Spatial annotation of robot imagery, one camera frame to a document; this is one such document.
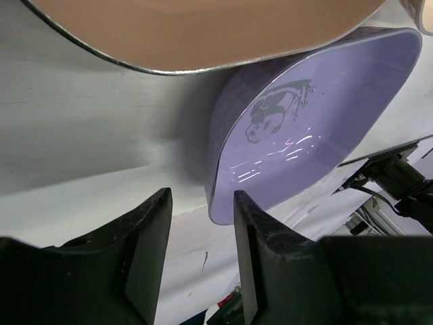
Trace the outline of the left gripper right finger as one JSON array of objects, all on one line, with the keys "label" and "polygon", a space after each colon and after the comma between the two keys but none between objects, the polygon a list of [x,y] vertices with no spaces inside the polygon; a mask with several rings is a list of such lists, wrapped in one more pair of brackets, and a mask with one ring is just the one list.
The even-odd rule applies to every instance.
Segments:
[{"label": "left gripper right finger", "polygon": [[247,324],[431,324],[432,238],[312,241],[233,198]]}]

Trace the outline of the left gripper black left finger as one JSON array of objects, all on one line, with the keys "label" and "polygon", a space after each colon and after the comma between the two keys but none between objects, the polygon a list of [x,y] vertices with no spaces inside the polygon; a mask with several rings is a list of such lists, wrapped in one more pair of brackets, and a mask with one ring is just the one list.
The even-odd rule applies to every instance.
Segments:
[{"label": "left gripper black left finger", "polygon": [[173,200],[162,188],[62,246],[1,239],[2,324],[153,324]]}]

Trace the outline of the purple square plate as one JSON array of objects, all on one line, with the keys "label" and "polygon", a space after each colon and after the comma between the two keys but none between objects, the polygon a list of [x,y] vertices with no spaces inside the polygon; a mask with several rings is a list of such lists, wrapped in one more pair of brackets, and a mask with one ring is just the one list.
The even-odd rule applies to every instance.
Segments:
[{"label": "purple square plate", "polygon": [[210,120],[210,220],[233,223],[237,190],[267,210],[330,174],[387,109],[421,49],[413,28],[360,27],[325,47],[238,68]]}]

